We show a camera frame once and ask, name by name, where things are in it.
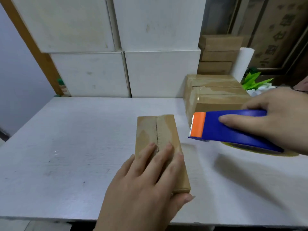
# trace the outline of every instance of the hand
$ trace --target hand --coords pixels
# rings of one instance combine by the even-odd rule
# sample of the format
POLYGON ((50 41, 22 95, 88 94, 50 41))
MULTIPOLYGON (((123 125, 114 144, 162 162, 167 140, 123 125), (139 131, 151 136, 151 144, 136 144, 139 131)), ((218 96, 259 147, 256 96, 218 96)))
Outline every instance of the hand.
POLYGON ((149 144, 138 157, 132 155, 116 173, 106 191, 95 231, 164 230, 182 206, 194 198, 188 193, 172 195, 184 164, 183 153, 174 154, 161 175, 173 146, 169 143, 146 166, 155 148, 154 143, 149 144))
POLYGON ((267 116, 224 115, 219 121, 228 127, 267 138, 283 149, 308 154, 308 95, 290 88, 262 93, 242 109, 265 109, 267 116))

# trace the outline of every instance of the white paper roll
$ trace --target white paper roll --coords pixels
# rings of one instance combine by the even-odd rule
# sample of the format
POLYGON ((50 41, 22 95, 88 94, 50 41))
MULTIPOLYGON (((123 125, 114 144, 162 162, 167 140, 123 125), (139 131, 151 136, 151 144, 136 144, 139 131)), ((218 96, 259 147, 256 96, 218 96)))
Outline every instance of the white paper roll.
POLYGON ((254 49, 252 48, 240 48, 240 52, 237 56, 236 62, 234 63, 230 74, 239 82, 241 82, 246 69, 252 59, 254 49))

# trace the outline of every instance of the stacked cardboard box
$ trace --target stacked cardboard box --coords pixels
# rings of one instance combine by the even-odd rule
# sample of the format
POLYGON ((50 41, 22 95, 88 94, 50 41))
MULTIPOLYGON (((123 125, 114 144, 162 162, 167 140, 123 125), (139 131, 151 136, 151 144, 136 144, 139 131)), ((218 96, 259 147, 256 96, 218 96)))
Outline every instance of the stacked cardboard box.
POLYGON ((243 38, 229 35, 202 35, 199 39, 201 57, 198 74, 230 73, 236 61, 243 38))
POLYGON ((249 99, 231 75, 187 75, 184 102, 189 125, 195 112, 240 109, 249 99))

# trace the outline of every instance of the person's left hand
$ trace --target person's left hand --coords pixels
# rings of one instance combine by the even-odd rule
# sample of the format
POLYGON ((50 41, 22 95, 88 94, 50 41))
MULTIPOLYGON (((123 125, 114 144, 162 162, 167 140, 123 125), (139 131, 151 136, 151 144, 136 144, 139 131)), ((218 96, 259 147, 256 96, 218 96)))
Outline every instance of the person's left hand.
POLYGON ((138 157, 132 155, 116 173, 106 191, 95 231, 165 230, 182 206, 194 198, 188 193, 172 195, 184 164, 183 153, 174 154, 161 175, 173 146, 168 144, 146 166, 155 148, 154 143, 149 144, 138 157))

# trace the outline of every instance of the person's right hand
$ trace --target person's right hand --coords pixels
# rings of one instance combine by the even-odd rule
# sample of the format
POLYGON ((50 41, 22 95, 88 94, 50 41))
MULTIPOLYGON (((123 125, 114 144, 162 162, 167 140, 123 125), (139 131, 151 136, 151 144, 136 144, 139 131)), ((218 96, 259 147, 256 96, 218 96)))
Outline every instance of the person's right hand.
POLYGON ((267 116, 224 115, 219 121, 262 136, 283 149, 308 155, 308 94, 275 88, 252 98, 242 109, 265 109, 267 116))

